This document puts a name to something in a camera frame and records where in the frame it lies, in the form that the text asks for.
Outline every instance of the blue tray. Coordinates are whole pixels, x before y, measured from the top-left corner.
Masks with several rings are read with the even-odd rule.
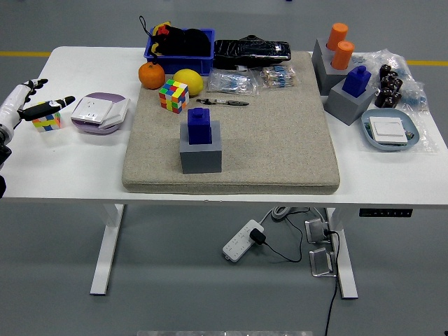
[[[208,76],[210,69],[213,67],[214,46],[215,46],[215,30],[200,29],[210,40],[210,56],[193,57],[193,56],[157,56],[157,63],[160,64],[166,74],[175,74],[182,69],[192,69],[201,76]],[[148,62],[153,60],[153,56],[149,53],[151,47],[151,37],[148,37],[148,43],[145,49],[145,58]]]
[[[373,139],[372,132],[370,131],[370,117],[393,117],[393,118],[399,118],[401,119],[401,123],[403,125],[403,128],[406,132],[413,133],[412,139],[407,140],[406,145],[383,145],[380,143],[377,143]],[[414,123],[412,122],[411,118],[409,116],[400,111],[396,108],[379,108],[379,109],[373,109],[373,110],[367,110],[363,113],[361,116],[361,127],[363,128],[364,135],[367,138],[367,140],[376,148],[381,149],[382,151],[405,151],[413,145],[415,145],[420,140],[420,134],[417,128],[415,127]]]

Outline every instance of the white table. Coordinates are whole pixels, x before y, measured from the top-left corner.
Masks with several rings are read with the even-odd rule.
[[[32,102],[93,92],[110,92],[132,101],[126,121],[110,135],[82,133],[70,121],[76,102],[62,110],[62,129],[38,133],[30,122],[17,127],[13,154],[1,174],[10,202],[89,202],[98,204],[106,224],[91,294],[106,292],[124,204],[257,204],[332,208],[330,227],[341,236],[339,281],[344,298],[357,298],[344,237],[344,223],[360,207],[448,209],[448,149],[430,114],[422,116],[437,151],[380,153],[365,149],[359,124],[348,127],[326,113],[341,183],[332,195],[150,195],[129,193],[121,183],[123,160],[137,105],[138,68],[143,48],[60,47],[40,78],[49,82]]]

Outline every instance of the pen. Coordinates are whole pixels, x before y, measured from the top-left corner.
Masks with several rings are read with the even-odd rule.
[[[205,105],[231,105],[231,106],[247,106],[246,101],[237,100],[223,100],[223,99],[196,99],[196,102],[203,103]]]

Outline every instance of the beige felt mat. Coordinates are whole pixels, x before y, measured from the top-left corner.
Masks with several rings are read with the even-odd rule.
[[[330,194],[340,184],[333,144],[308,52],[290,63],[298,86],[250,97],[203,91],[187,109],[210,108],[219,120],[223,171],[182,174],[177,115],[163,109],[158,91],[141,88],[122,172],[131,193]],[[196,98],[231,99],[249,106],[205,106]]]

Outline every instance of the gray block holder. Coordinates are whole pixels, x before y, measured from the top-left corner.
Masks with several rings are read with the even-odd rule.
[[[344,83],[345,80],[331,88],[327,102],[323,105],[323,108],[329,114],[350,126],[368,109],[376,90],[368,85],[364,93],[358,98],[355,98],[351,94],[343,91],[342,86]]]
[[[314,44],[313,55],[311,56],[311,62],[314,67],[314,72],[316,72],[316,65],[318,59],[322,57],[322,55],[325,56],[329,55],[332,58],[335,55],[335,52],[333,50],[327,48],[327,42],[328,42],[327,38],[318,38],[316,40],[316,44]]]
[[[334,54],[322,54],[316,60],[316,72],[317,85],[321,96],[328,96],[333,86],[347,77],[347,74],[355,68],[355,64],[350,60],[347,69],[336,70],[331,66]]]
[[[190,145],[188,124],[181,122],[179,153],[183,174],[221,173],[223,168],[223,150],[221,145],[221,127],[219,121],[211,121],[211,143]]]

